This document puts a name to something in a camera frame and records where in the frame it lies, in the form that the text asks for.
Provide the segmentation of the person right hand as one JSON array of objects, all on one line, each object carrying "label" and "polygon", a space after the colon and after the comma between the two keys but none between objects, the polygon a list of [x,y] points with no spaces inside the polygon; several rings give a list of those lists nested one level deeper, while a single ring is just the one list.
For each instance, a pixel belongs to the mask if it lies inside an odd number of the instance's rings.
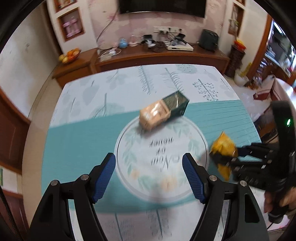
[{"label": "person right hand", "polygon": [[[274,194],[271,192],[265,192],[264,193],[264,213],[271,212],[273,209],[273,200],[274,200]],[[295,201],[296,201],[296,193],[295,193],[295,187],[290,189],[286,195],[281,199],[280,206],[289,206],[290,210],[295,209]]]}]

